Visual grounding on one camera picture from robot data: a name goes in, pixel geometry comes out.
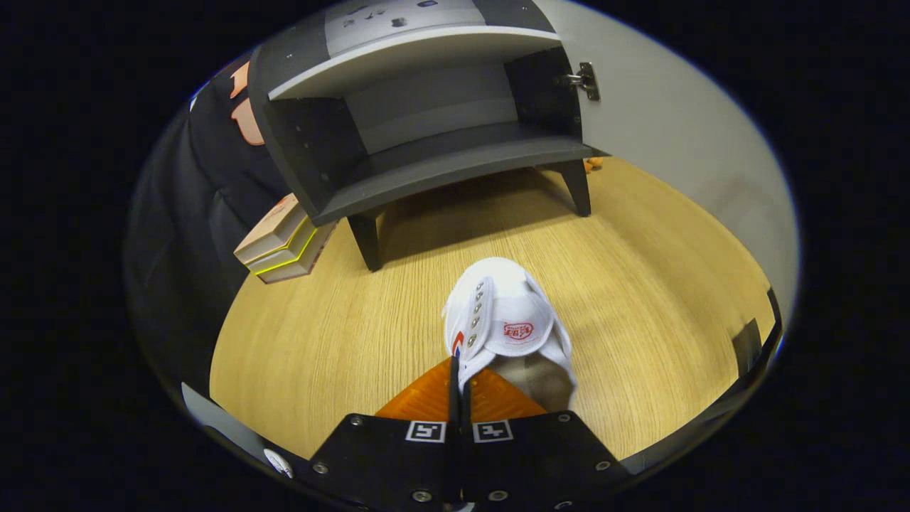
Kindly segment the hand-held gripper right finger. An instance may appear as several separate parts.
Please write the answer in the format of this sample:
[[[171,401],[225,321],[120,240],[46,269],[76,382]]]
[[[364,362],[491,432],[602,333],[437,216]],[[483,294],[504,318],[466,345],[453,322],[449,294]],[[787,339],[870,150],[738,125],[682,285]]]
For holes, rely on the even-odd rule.
[[[482,370],[461,396],[461,497],[476,511],[601,511],[628,469],[579,415]]]

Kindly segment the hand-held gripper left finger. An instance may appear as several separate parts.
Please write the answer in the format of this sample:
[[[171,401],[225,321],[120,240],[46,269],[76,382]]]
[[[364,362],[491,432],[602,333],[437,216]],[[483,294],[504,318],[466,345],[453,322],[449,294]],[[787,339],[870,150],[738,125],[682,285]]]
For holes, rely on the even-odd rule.
[[[459,502],[457,360],[376,414],[348,414],[309,461],[309,485],[350,511],[445,511]]]

